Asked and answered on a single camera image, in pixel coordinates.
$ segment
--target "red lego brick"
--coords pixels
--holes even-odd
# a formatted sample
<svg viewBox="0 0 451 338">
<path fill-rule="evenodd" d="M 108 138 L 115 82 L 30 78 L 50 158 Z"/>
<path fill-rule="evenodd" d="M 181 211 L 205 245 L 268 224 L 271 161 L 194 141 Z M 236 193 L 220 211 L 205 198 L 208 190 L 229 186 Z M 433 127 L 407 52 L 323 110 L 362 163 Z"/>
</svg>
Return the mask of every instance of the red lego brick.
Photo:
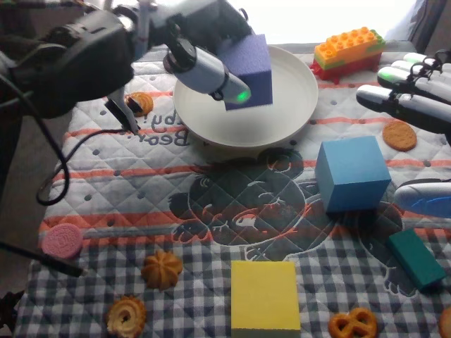
<svg viewBox="0 0 451 338">
<path fill-rule="evenodd" d="M 375 56 L 370 56 L 369 58 L 363 58 L 362 60 L 347 63 L 345 65 L 340 65 L 327 70 L 321 68 L 321 66 L 314 60 L 310 66 L 310 69 L 313 74 L 317 75 L 320 79 L 332 80 L 334 84 L 338 85 L 341 77 L 359 72 L 360 70 L 372 70 L 377 72 L 379 62 L 381 61 L 381 56 L 382 53 L 379 53 Z"/>
</svg>

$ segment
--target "purple cube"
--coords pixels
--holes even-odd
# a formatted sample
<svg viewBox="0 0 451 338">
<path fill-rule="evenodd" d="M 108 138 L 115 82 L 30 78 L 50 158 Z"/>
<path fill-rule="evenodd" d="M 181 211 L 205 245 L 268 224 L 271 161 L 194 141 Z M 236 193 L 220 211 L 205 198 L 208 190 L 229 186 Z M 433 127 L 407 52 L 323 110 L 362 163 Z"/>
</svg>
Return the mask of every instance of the purple cube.
<svg viewBox="0 0 451 338">
<path fill-rule="evenodd" d="M 264 35 L 248 35 L 232 44 L 224 42 L 218 57 L 235 76 L 251 89 L 252 96 L 245 104 L 225 104 L 225 109 L 242 109 L 273 104 L 271 58 Z"/>
</svg>

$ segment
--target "cookie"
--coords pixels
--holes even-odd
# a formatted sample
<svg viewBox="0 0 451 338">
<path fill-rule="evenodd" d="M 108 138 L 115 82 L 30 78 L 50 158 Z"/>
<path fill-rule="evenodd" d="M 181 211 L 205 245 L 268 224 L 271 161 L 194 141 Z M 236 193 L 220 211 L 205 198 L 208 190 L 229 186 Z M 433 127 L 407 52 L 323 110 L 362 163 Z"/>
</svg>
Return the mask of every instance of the cookie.
<svg viewBox="0 0 451 338">
<path fill-rule="evenodd" d="M 110 307 L 106 315 L 108 333 L 115 334 L 119 338 L 138 337 L 145 323 L 146 309 L 135 297 L 124 296 Z"/>
<path fill-rule="evenodd" d="M 415 131 L 401 121 L 390 122 L 383 128 L 383 140 L 398 151 L 409 151 L 416 146 Z"/>
<path fill-rule="evenodd" d="M 141 107 L 142 111 L 135 113 L 135 117 L 137 118 L 149 115 L 149 113 L 154 110 L 154 100 L 148 93 L 135 92 L 131 95 L 126 95 L 125 104 L 128 104 L 129 99 L 135 100 Z"/>
<path fill-rule="evenodd" d="M 83 235 L 76 225 L 60 224 L 47 232 L 42 250 L 47 255 L 69 259 L 80 252 L 82 244 Z"/>
<path fill-rule="evenodd" d="M 144 260 L 141 276 L 146 280 L 148 288 L 163 291 L 177 285 L 182 270 L 182 261 L 172 252 L 158 250 L 155 256 Z"/>
<path fill-rule="evenodd" d="M 378 323 L 376 316 L 369 309 L 355 308 L 349 315 L 334 315 L 329 321 L 329 333 L 332 338 L 376 338 Z"/>
<path fill-rule="evenodd" d="M 451 308 L 446 308 L 442 312 L 438 329 L 442 338 L 451 338 Z"/>
</svg>

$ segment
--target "robotic hand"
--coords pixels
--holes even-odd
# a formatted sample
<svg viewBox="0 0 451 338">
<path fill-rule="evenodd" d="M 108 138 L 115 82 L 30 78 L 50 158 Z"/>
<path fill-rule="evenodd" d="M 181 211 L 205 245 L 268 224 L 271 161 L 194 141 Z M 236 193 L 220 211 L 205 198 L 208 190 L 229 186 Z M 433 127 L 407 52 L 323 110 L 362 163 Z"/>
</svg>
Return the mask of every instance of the robotic hand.
<svg viewBox="0 0 451 338">
<path fill-rule="evenodd" d="M 226 0 L 185 0 L 171 7 L 141 0 L 139 7 L 93 10 L 41 40 L 0 37 L 0 75 L 25 93 L 43 118 L 66 114 L 79 101 L 107 97 L 106 107 L 137 134 L 134 114 L 123 100 L 133 61 L 166 44 L 165 68 L 181 82 L 215 100 L 242 104 L 249 87 L 214 53 L 224 40 L 251 33 Z M 4 82 L 0 92 L 2 120 L 30 113 Z"/>
<path fill-rule="evenodd" d="M 361 86 L 357 101 L 418 128 L 445 134 L 451 143 L 451 63 L 443 63 L 439 54 L 450 60 L 447 51 L 439 51 L 435 58 L 410 53 L 382 68 L 378 72 L 382 87 Z M 406 211 L 451 218 L 451 180 L 406 182 L 395 192 L 395 203 Z"/>
</svg>

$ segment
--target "toy brick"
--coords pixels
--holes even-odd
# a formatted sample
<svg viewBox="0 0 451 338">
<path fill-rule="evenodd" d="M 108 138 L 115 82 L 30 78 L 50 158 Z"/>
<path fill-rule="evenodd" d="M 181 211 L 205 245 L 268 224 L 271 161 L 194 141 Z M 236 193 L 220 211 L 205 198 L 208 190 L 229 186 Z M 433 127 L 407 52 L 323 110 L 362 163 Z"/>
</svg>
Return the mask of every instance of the toy brick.
<svg viewBox="0 0 451 338">
<path fill-rule="evenodd" d="M 420 292 L 446 277 L 445 270 L 413 229 L 391 235 L 386 245 Z"/>
<path fill-rule="evenodd" d="M 219 48 L 218 57 L 252 93 L 244 104 L 225 104 L 226 110 L 273 104 L 271 57 L 264 35 L 249 35 L 237 43 L 228 40 Z"/>
<path fill-rule="evenodd" d="M 315 55 L 324 69 L 339 62 L 350 63 L 383 50 L 385 41 L 375 30 L 363 27 L 332 36 L 324 44 L 315 47 Z"/>
<path fill-rule="evenodd" d="M 293 262 L 232 262 L 232 337 L 299 337 Z"/>
<path fill-rule="evenodd" d="M 323 142 L 315 173 L 328 213 L 377 208 L 391 182 L 372 136 Z"/>
<path fill-rule="evenodd" d="M 378 71 L 379 62 L 381 61 L 382 53 L 376 54 L 375 56 L 370 56 L 368 58 L 363 58 L 361 60 L 346 63 L 344 65 L 329 68 L 324 70 L 316 61 L 310 66 L 313 74 L 317 75 L 322 80 L 332 80 L 336 85 L 340 82 L 340 78 L 346 75 L 358 72 L 360 70 L 372 70 L 374 72 Z"/>
</svg>

